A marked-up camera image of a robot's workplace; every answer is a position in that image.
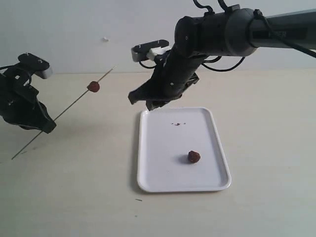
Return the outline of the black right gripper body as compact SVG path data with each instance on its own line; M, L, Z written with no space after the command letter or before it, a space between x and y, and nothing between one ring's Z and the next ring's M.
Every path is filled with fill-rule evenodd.
M167 102L181 96L186 83L199 67L199 56L185 57L177 49L159 55L158 49L147 53L149 59L156 59L156 68L146 82L145 101Z

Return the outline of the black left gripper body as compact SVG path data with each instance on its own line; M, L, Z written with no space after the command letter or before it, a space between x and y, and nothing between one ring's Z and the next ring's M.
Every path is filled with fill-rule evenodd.
M47 66L10 65L1 67L0 116L9 124L23 129L46 130L47 109L37 99L39 91L32 85L32 75L45 79Z

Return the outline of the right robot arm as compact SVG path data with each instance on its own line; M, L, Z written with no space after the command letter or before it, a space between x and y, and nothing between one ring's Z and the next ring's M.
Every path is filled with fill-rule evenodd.
M150 79L129 93L131 104L145 101L148 110L162 107L198 82L198 67L209 68L223 57L243 61L260 47L290 48L315 57L315 10L266 17L258 9L228 6L224 1L219 5L220 13L206 6L202 17L181 18L173 45L159 39L132 48L134 62L150 60L155 65Z

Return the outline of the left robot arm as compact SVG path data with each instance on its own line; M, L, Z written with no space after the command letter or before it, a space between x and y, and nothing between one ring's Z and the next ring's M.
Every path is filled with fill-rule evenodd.
M49 134L56 123L31 85L35 71L16 64L0 75L0 116L11 125Z

